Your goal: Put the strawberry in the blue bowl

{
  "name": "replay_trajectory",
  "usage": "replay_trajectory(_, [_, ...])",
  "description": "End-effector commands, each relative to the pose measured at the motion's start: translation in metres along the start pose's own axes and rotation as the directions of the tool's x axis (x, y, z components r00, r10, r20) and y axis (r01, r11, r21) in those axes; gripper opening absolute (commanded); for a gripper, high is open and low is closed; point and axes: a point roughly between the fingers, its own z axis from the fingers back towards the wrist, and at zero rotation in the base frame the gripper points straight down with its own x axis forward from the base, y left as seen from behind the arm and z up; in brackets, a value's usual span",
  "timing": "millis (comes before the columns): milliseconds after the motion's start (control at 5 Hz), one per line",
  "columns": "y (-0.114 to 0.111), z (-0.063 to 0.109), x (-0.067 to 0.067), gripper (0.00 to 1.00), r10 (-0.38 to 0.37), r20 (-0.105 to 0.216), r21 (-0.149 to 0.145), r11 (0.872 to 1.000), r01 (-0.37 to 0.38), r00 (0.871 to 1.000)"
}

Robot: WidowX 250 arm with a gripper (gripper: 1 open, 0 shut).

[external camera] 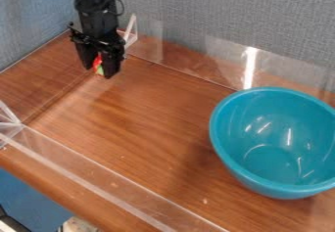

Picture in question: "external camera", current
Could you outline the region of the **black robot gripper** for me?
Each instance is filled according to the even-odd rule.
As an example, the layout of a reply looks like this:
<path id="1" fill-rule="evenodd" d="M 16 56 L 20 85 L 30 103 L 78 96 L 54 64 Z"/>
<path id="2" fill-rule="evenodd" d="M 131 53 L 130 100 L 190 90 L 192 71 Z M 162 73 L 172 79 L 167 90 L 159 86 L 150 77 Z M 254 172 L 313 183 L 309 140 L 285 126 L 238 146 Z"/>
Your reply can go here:
<path id="1" fill-rule="evenodd" d="M 124 60 L 126 41 L 118 33 L 119 13 L 111 9 L 79 11 L 79 20 L 71 22 L 71 41 L 75 43 L 83 66 L 90 70 L 100 61 L 103 76 L 112 78 Z"/>

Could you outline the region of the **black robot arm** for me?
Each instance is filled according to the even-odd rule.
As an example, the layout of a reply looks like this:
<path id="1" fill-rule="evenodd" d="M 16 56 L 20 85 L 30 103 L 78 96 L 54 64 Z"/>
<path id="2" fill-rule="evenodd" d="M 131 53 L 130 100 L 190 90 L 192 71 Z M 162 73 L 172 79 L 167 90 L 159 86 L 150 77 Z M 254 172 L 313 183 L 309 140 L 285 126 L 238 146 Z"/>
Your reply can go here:
<path id="1" fill-rule="evenodd" d="M 126 53 L 126 40 L 118 33 L 119 17 L 124 11 L 118 11 L 116 3 L 124 7 L 122 0 L 75 0 L 82 29 L 68 25 L 84 68 L 90 70 L 100 58 L 106 78 L 119 73 Z"/>

